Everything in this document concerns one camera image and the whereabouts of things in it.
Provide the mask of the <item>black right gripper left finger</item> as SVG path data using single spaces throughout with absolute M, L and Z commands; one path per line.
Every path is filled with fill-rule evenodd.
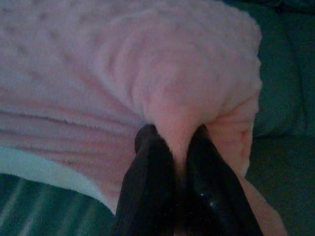
M 175 226 L 175 169 L 165 140 L 146 124 L 134 141 L 135 158 L 121 187 L 115 236 L 171 236 Z

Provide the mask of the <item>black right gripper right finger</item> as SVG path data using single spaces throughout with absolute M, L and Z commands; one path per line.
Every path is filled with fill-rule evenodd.
M 234 171 L 213 144 L 206 126 L 198 127 L 186 159 L 188 236 L 261 236 L 261 227 Z

